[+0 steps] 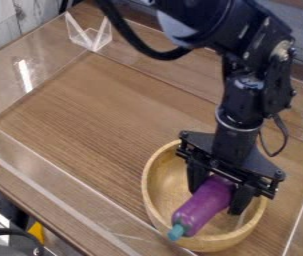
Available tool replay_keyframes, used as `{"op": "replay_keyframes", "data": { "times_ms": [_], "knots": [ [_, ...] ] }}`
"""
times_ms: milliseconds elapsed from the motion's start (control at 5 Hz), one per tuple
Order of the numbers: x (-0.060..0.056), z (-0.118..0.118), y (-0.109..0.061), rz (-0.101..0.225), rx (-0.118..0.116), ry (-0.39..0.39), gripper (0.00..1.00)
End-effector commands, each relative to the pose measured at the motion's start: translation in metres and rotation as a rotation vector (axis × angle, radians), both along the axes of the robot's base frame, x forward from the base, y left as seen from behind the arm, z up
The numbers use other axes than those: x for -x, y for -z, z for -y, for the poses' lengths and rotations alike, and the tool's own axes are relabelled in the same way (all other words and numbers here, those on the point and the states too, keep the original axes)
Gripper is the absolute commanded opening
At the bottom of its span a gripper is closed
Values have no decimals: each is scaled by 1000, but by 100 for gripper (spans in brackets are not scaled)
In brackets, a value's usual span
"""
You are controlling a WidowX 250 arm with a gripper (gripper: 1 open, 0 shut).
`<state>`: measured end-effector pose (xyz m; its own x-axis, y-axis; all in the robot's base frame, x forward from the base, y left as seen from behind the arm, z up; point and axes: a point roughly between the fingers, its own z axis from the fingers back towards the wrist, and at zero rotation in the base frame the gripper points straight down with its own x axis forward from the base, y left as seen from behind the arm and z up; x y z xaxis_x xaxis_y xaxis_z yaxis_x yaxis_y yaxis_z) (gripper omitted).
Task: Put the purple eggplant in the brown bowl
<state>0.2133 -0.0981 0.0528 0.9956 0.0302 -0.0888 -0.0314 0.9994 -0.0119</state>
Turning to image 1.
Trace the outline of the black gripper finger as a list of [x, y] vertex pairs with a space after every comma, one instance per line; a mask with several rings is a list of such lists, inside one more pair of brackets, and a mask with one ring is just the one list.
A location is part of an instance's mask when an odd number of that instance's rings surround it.
[[250, 184], [245, 184], [238, 187], [233, 200], [230, 203], [229, 214], [241, 215], [247, 208], [253, 197], [255, 195], [255, 188]]
[[187, 162], [187, 183], [189, 183], [189, 191], [195, 193], [199, 189], [201, 185], [207, 180], [210, 175], [210, 168], [206, 164], [197, 161], [195, 159], [190, 159]]

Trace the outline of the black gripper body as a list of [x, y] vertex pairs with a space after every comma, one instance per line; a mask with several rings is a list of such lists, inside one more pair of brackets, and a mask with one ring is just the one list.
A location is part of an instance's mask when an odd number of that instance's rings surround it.
[[266, 159], [257, 147], [253, 147], [242, 163], [234, 163], [213, 154], [211, 133], [182, 131], [179, 140], [177, 155], [185, 159], [186, 164], [190, 159], [195, 159], [209, 166], [210, 172], [231, 182], [239, 185], [250, 184], [255, 188], [255, 197], [265, 196], [270, 199], [275, 197], [286, 173]]

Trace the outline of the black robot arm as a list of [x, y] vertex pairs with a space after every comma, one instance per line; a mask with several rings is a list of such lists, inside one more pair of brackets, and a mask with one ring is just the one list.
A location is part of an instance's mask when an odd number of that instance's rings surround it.
[[269, 159], [261, 133], [271, 119], [283, 134], [279, 112], [297, 95], [290, 82], [294, 37], [286, 23], [254, 0], [155, 0], [159, 23], [174, 44], [207, 47], [222, 56], [223, 98], [214, 133], [183, 131], [177, 154], [187, 163], [189, 190], [205, 176], [229, 179], [237, 190], [229, 205], [241, 214], [255, 197], [273, 198], [286, 178]]

